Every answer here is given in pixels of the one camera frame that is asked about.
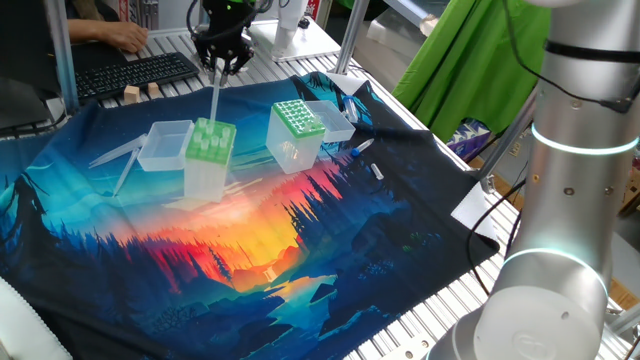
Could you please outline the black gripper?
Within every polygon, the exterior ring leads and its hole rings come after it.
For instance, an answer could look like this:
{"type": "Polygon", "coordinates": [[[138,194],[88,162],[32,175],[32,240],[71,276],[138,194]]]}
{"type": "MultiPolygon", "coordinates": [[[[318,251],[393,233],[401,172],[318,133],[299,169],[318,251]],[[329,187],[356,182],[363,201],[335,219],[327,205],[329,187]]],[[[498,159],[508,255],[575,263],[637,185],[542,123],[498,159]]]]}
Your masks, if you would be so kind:
{"type": "MultiPolygon", "coordinates": [[[[201,5],[209,17],[209,25],[193,36],[193,42],[202,67],[213,83],[216,62],[211,53],[210,40],[224,38],[249,26],[253,21],[253,3],[241,0],[202,0],[201,5]]],[[[220,85],[225,85],[230,76],[240,72],[253,56],[254,50],[249,40],[241,39],[238,45],[233,45],[223,57],[220,85]]]]}

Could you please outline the person bare hand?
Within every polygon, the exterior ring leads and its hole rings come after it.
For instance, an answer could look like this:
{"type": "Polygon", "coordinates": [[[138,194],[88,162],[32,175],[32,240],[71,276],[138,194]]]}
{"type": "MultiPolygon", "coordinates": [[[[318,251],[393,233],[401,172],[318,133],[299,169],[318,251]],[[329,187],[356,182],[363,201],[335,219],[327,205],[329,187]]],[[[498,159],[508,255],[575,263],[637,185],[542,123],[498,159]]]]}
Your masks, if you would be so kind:
{"type": "Polygon", "coordinates": [[[128,53],[140,51],[148,39],[148,30],[130,22],[105,22],[99,40],[128,53]]]}

